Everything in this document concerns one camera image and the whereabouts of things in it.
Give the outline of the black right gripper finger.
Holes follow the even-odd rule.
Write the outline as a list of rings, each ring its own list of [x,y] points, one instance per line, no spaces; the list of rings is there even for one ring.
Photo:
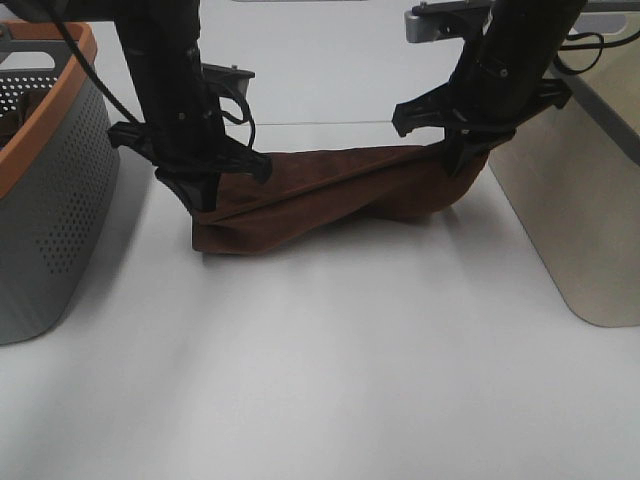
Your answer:
[[[461,130],[465,116],[456,108],[451,87],[443,84],[413,100],[397,104],[392,124],[400,137],[406,137],[423,127]]]
[[[499,143],[498,133],[446,128],[443,168],[449,177],[455,177],[477,155],[490,151]]]

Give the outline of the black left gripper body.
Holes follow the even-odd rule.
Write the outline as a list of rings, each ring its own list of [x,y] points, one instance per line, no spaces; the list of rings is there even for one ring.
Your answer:
[[[173,178],[225,173],[225,127],[218,97],[202,74],[134,76],[144,124],[134,150]]]

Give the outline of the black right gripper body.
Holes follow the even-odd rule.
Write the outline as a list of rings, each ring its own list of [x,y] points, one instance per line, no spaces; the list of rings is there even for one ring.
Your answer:
[[[462,150],[492,148],[513,138],[517,128],[570,99],[566,82],[538,73],[521,76],[506,67],[493,75],[476,65],[467,77],[453,76],[436,94],[445,144]]]

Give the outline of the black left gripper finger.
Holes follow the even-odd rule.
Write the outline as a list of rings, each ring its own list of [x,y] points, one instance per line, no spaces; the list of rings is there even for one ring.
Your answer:
[[[167,186],[187,210],[215,210],[220,175],[176,173],[157,168],[156,178]]]
[[[264,184],[271,177],[272,160],[267,154],[225,137],[217,146],[214,170],[218,173],[249,175],[256,182]]]

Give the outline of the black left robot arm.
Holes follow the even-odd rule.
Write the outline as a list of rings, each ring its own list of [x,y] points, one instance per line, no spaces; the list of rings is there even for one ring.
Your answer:
[[[197,1],[128,1],[114,20],[144,121],[110,137],[156,168],[188,211],[215,210],[224,174],[272,174],[269,156],[229,137],[224,123],[254,122],[237,74],[201,61]]]

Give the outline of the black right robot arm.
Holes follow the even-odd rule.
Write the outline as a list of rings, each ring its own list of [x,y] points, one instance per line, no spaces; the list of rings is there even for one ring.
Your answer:
[[[544,74],[585,4],[582,1],[422,2],[404,14],[406,39],[460,38],[460,58],[443,85],[395,107],[400,136],[443,129],[445,171],[458,174],[475,156],[510,141],[527,120],[571,90]]]

